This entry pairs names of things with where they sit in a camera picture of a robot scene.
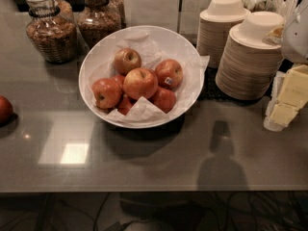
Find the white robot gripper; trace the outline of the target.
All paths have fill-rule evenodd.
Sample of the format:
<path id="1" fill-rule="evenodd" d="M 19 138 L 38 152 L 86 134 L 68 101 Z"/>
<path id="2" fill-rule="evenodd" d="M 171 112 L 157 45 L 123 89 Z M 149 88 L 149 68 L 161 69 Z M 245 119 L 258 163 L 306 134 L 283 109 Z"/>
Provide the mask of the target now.
<path id="1" fill-rule="evenodd" d="M 284 29 L 282 26 L 272 29 L 263 37 L 263 42 L 269 45 L 282 43 L 283 56 L 294 63 L 286 73 L 276 73 L 266 109 L 264 127 L 280 132 L 308 103 L 308 0 L 300 2 Z"/>

